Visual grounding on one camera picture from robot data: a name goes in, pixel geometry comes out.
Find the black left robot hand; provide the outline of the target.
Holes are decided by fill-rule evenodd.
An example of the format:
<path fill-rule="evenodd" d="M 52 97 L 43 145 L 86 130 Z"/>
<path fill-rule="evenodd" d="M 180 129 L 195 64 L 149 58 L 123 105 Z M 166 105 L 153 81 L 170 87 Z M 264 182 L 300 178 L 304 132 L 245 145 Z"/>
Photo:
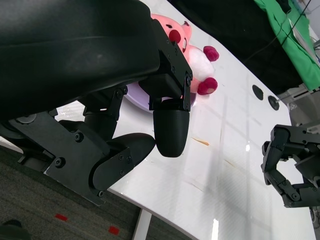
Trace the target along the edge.
<path fill-rule="evenodd" d="M 95 205 L 157 148 L 179 157 L 192 70 L 139 0 L 3 0 L 0 135 Z M 127 86 L 149 95 L 154 134 L 114 137 Z"/>

